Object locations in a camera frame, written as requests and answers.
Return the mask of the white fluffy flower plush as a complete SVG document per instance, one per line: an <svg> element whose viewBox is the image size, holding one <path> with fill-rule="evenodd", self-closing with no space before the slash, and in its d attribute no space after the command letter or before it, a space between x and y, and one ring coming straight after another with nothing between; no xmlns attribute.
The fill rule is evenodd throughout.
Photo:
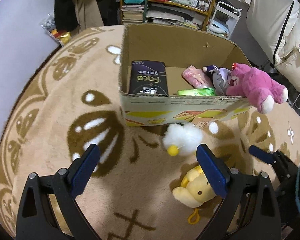
<svg viewBox="0 0 300 240"><path fill-rule="evenodd" d="M162 139L164 148L172 157L195 154L202 142L202 130L192 123L170 124Z"/></svg>

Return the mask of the purple haired doll plush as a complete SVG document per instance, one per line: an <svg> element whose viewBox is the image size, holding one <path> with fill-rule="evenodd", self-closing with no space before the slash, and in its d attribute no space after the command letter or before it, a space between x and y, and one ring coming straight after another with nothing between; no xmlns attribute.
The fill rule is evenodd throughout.
<svg viewBox="0 0 300 240"><path fill-rule="evenodd" d="M215 88L215 94L224 96L230 86L231 70L227 68L218 68L215 65L209 65L202 68L203 72L211 79Z"/></svg>

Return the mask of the open cardboard box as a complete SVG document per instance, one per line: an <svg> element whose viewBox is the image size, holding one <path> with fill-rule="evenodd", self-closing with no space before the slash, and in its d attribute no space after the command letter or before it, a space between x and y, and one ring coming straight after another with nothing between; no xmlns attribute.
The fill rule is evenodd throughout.
<svg viewBox="0 0 300 240"><path fill-rule="evenodd" d="M150 91L130 93L132 63L158 61L165 65L166 95ZM248 64L243 51L234 42L205 31L161 24L125 26L119 72L120 102L127 126L158 126L191 122L194 118L231 120L251 108L239 96L179 96L191 89L182 77L189 66L215 65L231 68L235 62Z"/></svg>

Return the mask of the green tissue pack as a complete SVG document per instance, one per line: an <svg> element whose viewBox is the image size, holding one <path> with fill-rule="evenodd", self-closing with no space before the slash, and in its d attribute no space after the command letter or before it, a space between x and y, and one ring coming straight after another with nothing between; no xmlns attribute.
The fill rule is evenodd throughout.
<svg viewBox="0 0 300 240"><path fill-rule="evenodd" d="M179 90L179 96L216 96L214 88Z"/></svg>

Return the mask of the pink bear plush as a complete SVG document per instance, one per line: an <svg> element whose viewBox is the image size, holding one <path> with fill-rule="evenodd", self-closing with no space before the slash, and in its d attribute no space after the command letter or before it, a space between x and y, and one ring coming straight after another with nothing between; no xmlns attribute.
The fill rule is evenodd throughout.
<svg viewBox="0 0 300 240"><path fill-rule="evenodd" d="M273 110L275 103L282 104L287 101L288 89L266 72L236 62L232 64L226 95L245 97L259 113L267 114Z"/></svg>

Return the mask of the beige patterned plush rug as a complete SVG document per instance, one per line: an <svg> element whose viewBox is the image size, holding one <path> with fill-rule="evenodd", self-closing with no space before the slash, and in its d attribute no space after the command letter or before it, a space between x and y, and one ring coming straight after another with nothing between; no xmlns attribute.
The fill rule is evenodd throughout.
<svg viewBox="0 0 300 240"><path fill-rule="evenodd" d="M90 28L61 48L31 81L12 112L0 144L0 222L14 236L28 175L68 167L90 144L101 150L79 207L103 239L195 239L220 198L205 203L200 221L173 198L196 158L171 157L163 144L169 124L130 127L124 123L119 72L125 27ZM288 103L268 114L251 107L231 120L194 118L203 143L230 167L269 174L271 166L248 152L282 150L300 164L300 116Z"/></svg>

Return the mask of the yellow bear plush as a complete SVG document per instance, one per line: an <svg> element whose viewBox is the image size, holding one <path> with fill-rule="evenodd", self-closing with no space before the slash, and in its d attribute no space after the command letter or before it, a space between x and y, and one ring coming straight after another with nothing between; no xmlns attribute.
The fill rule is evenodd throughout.
<svg viewBox="0 0 300 240"><path fill-rule="evenodd" d="M185 174L180 186L174 188L172 194L177 201L193 209L187 219L190 225L199 222L199 208L216 196L200 165Z"/></svg>

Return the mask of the pink wrapped tissue pack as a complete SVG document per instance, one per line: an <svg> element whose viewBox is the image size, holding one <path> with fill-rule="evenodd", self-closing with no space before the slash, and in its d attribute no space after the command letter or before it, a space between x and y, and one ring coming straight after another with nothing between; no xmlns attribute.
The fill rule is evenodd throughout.
<svg viewBox="0 0 300 240"><path fill-rule="evenodd" d="M182 77L195 89L213 88L211 79L195 66L189 66L182 72Z"/></svg>

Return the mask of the white rolling cart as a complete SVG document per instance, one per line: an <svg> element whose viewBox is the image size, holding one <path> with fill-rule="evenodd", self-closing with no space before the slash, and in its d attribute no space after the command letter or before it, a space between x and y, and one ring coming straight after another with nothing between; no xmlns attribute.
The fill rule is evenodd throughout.
<svg viewBox="0 0 300 240"><path fill-rule="evenodd" d="M241 14L242 9L234 7L228 0L216 0L207 31L229 39Z"/></svg>

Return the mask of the snack bags on floor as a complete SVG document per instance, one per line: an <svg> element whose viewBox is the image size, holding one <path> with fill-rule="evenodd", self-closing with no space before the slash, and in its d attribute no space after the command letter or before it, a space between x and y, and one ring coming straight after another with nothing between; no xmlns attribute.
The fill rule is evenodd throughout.
<svg viewBox="0 0 300 240"><path fill-rule="evenodd" d="M57 30L55 18L51 14L48 14L47 17L42 20L40 26L51 38L53 38L61 46L65 46L72 39L70 32L65 30Z"/></svg>

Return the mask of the stack of books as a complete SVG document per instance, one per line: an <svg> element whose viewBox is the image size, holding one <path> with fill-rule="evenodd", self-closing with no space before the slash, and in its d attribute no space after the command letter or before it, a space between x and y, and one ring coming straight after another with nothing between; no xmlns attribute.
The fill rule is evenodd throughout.
<svg viewBox="0 0 300 240"><path fill-rule="evenodd" d="M144 10L143 4L124 4L121 7L123 25L142 24L144 22Z"/></svg>

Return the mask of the dark hanging clothes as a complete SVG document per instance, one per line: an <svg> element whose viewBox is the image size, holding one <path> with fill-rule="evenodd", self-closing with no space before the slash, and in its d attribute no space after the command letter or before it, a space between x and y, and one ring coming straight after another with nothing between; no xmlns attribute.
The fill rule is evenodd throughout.
<svg viewBox="0 0 300 240"><path fill-rule="evenodd" d="M55 0L58 31L77 34L93 27L119 24L119 0Z"/></svg>

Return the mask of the wooden bookshelf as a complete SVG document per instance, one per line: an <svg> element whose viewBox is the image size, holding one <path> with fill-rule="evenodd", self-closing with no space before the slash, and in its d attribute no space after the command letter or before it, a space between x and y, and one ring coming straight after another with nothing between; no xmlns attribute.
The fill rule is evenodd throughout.
<svg viewBox="0 0 300 240"><path fill-rule="evenodd" d="M216 0L168 0L166 2L144 0L143 23L176 25L207 31ZM122 23L121 7L126 4L120 0L119 15Z"/></svg>

